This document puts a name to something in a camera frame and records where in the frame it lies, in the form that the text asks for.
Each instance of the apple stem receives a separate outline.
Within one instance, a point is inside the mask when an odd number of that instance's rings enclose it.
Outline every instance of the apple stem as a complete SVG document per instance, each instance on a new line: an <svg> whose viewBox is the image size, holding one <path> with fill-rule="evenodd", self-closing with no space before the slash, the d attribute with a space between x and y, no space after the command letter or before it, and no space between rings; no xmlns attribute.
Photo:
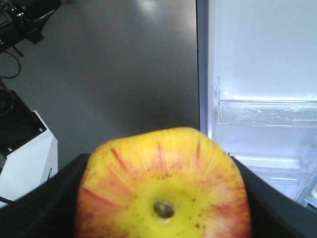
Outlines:
<svg viewBox="0 0 317 238"><path fill-rule="evenodd" d="M162 218L171 218L175 210L175 205L168 200L159 200L154 204L154 211Z"/></svg>

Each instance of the open refrigerator door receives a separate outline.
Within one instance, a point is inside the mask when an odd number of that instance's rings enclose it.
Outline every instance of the open refrigerator door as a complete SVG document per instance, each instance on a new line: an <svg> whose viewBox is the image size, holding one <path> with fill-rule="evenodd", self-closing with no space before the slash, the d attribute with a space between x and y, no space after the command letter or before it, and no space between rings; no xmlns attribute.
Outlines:
<svg viewBox="0 0 317 238"><path fill-rule="evenodd" d="M211 0L206 133L317 207L317 1Z"/></svg>

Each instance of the apple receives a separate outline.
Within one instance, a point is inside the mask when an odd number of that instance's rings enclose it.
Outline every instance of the apple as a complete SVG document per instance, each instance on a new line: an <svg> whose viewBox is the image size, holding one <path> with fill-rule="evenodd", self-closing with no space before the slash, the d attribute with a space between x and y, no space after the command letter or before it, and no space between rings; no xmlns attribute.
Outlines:
<svg viewBox="0 0 317 238"><path fill-rule="evenodd" d="M240 172L199 131L115 139L91 154L78 191L77 238L250 238Z"/></svg>

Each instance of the red and yellow apple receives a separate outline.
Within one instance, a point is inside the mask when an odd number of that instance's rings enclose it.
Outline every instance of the red and yellow apple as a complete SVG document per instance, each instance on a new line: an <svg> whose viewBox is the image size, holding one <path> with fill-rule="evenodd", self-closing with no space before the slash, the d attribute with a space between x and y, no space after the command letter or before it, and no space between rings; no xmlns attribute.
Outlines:
<svg viewBox="0 0 317 238"><path fill-rule="evenodd" d="M77 238L250 238L240 172L192 128L116 139L90 156L77 200Z"/></svg>

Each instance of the refrigerator shelf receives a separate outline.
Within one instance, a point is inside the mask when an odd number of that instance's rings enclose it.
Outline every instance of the refrigerator shelf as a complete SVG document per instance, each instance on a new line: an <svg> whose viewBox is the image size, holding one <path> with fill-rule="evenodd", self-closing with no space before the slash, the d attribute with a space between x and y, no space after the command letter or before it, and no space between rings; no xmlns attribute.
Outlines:
<svg viewBox="0 0 317 238"><path fill-rule="evenodd" d="M218 123L317 128L317 101L220 100Z"/></svg>

